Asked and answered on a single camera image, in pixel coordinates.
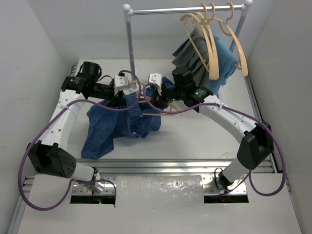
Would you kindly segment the blue plaid shirt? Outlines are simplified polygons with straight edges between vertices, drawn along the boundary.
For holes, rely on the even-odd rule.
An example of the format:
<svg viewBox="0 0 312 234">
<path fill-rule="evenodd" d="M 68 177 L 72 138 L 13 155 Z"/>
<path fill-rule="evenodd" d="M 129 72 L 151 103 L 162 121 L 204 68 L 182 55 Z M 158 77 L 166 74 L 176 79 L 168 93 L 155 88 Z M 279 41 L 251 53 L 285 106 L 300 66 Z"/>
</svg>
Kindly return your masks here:
<svg viewBox="0 0 312 234">
<path fill-rule="evenodd" d="M 87 112 L 89 127 L 81 157 L 99 159 L 114 150 L 114 139 L 146 138 L 161 127 L 161 116 L 144 116 L 143 113 L 157 113 L 146 102 L 136 104 L 132 109 L 116 112 L 93 105 Z"/>
</svg>

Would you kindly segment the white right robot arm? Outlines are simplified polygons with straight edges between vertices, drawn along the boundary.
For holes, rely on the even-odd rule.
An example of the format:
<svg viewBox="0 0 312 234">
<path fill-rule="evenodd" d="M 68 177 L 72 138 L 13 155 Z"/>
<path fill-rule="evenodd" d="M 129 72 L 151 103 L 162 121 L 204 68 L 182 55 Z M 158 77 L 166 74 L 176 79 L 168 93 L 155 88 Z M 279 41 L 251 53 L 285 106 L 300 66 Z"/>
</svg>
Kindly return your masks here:
<svg viewBox="0 0 312 234">
<path fill-rule="evenodd" d="M 231 112 L 206 85 L 197 85 L 191 71 L 177 67 L 172 71 L 174 81 L 161 81 L 157 98 L 161 107 L 181 100 L 187 107 L 209 117 L 229 132 L 240 144 L 236 158 L 223 169 L 216 180 L 219 190 L 231 186 L 243 174 L 254 170 L 274 150 L 273 139 L 267 132 L 270 125 L 257 123 L 242 114 Z"/>
</svg>

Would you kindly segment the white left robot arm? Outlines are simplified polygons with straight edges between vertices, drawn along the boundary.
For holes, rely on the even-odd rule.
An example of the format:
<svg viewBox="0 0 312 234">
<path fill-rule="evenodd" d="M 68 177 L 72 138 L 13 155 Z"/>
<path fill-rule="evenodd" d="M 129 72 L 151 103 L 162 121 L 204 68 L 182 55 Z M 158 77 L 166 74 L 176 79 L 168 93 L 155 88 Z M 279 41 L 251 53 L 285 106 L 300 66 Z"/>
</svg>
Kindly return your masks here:
<svg viewBox="0 0 312 234">
<path fill-rule="evenodd" d="M 99 64 L 85 61 L 76 76 L 65 78 L 50 124 L 28 153 L 37 173 L 77 181 L 94 180 L 95 169 L 78 163 L 66 149 L 74 122 L 88 98 L 110 100 L 115 94 L 113 83 L 98 82 L 101 75 Z"/>
</svg>

